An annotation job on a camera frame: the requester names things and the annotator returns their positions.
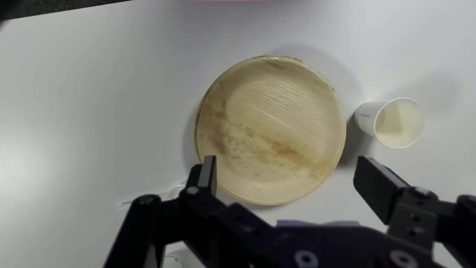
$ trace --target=white tabletop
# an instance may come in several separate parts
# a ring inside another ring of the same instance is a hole
[[[443,200],[475,195],[475,9],[471,0],[136,0],[1,25],[0,264],[100,267],[125,215],[116,203],[187,177],[201,97],[256,55],[315,67],[347,117],[395,97],[427,115],[422,138],[403,150],[350,128],[342,164],[318,190],[248,205],[264,220],[385,230],[353,189],[359,153]],[[441,246],[436,260],[457,267]]]

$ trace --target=white table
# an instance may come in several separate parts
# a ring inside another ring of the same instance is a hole
[[[0,264],[100,267],[125,215],[115,204],[186,178],[202,95],[226,68],[262,54],[314,66],[347,117],[393,97],[415,98],[427,114],[424,136],[404,150],[351,129],[345,161],[314,193],[248,206],[264,220],[385,230],[353,189],[357,153],[443,200],[475,195],[475,9],[471,0],[136,0],[3,24]],[[457,267],[441,246],[436,260]]]

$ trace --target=paper cup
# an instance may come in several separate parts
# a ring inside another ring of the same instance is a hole
[[[357,126],[391,149],[403,149],[415,143],[425,128],[425,114],[412,99],[368,102],[354,113]]]

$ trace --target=dark background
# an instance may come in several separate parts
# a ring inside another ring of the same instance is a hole
[[[13,9],[6,14],[5,19],[35,16],[124,1],[128,0],[20,0],[15,4]]]

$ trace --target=plate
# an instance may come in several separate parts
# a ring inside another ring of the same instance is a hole
[[[280,205],[318,188],[346,138],[332,86],[301,60],[259,56],[210,86],[197,111],[200,161],[217,156],[218,186],[248,203]]]

